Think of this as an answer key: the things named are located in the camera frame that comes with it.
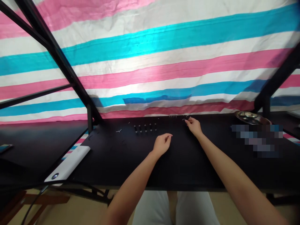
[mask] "cable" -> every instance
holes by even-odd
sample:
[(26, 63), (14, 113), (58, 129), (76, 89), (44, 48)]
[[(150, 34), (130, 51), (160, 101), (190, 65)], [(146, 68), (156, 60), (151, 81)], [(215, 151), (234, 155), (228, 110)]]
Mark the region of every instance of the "cable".
[(40, 197), (41, 194), (43, 194), (44, 191), (45, 191), (47, 188), (48, 188), (48, 185), (45, 186), (42, 190), (40, 190), (39, 194), (38, 194), (38, 195), (35, 197), (35, 199), (32, 201), (32, 203), (31, 203), (29, 209), (27, 210), (27, 212), (26, 212), (26, 214), (25, 214), (25, 216), (24, 216), (24, 219), (23, 219), (21, 225), (24, 225), (24, 224), (25, 224), (25, 220), (26, 220), (26, 218), (27, 218), (27, 216), (28, 216), (28, 214), (29, 214), (29, 212), (30, 212), (32, 206), (34, 205), (34, 203), (36, 202), (36, 200), (38, 199), (38, 197)]
[(82, 186), (85, 186), (89, 189), (92, 189), (92, 190), (104, 195), (104, 192), (99, 190), (98, 188), (95, 188), (88, 183), (81, 182), (81, 181), (75, 181), (75, 180), (56, 180), (56, 181), (39, 182), (39, 183), (32, 183), (32, 184), (20, 185), (20, 186), (16, 186), (15, 184), (13, 184), (13, 185), (8, 185), (10, 187), (0, 189), (0, 193), (13, 192), (13, 191), (19, 191), (19, 190), (27, 190), (27, 189), (37, 188), (37, 187), (45, 186), (45, 185), (68, 184), (68, 183), (69, 184), (72, 184), (72, 183), (73, 184), (81, 184)]

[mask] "floor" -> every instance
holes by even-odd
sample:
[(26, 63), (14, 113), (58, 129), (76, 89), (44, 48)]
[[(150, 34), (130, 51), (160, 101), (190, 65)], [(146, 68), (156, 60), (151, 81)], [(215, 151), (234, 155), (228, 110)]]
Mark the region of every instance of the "floor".
[[(116, 191), (110, 191), (109, 196), (112, 196)], [(36, 193), (35, 190), (30, 190), (30, 193)], [(48, 192), (48, 194), (60, 194), (57, 192)], [(176, 192), (168, 192), (171, 217), (174, 218), (176, 206)], [(213, 206), (216, 215), (221, 225), (243, 225), (246, 224), (230, 196), (224, 192), (210, 192)], [(24, 206), (19, 213), (10, 221), (9, 225), (19, 225), (26, 213), (28, 206)], [(40, 218), (37, 220), (36, 225), (101, 225), (105, 215), (107, 206), (106, 204), (95, 202), (92, 200), (84, 199), (77, 196), (71, 196), (66, 204), (48, 206)], [(297, 209), (292, 206), (280, 206), (277, 209), (281, 214), (287, 218), (290, 224), (297, 223)], [(38, 210), (38, 206), (32, 208), (28, 216), (31, 216)], [(128, 225), (132, 224), (133, 215), (131, 216)]]

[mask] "hand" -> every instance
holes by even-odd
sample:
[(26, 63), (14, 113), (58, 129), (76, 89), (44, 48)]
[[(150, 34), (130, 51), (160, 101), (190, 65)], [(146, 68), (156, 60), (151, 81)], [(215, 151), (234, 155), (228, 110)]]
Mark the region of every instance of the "hand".
[(200, 125), (200, 122), (198, 120), (196, 120), (192, 117), (189, 117), (188, 120), (184, 120), (184, 121), (186, 122), (188, 128), (193, 133), (193, 135), (198, 137), (199, 135), (202, 134), (201, 125)]
[(169, 133), (158, 136), (154, 143), (153, 152), (161, 157), (169, 149), (172, 136)]

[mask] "white power bank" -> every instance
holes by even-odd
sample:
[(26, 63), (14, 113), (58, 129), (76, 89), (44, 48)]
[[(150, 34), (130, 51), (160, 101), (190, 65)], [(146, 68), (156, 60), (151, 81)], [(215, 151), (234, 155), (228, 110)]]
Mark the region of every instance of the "white power bank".
[(46, 178), (47, 181), (65, 180), (78, 166), (91, 148), (88, 146), (78, 146), (73, 152)]

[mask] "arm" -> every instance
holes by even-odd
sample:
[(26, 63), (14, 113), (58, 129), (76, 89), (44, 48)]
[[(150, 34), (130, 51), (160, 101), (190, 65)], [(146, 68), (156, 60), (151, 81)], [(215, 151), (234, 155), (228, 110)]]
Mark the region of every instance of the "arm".
[(190, 117), (185, 122), (247, 224), (288, 224), (241, 168), (202, 133), (198, 120)]
[(149, 176), (157, 160), (170, 147), (171, 137), (171, 134), (166, 133), (156, 138), (153, 151), (148, 154), (144, 161), (125, 180), (114, 196), (107, 209), (105, 225), (127, 224), (145, 190)]

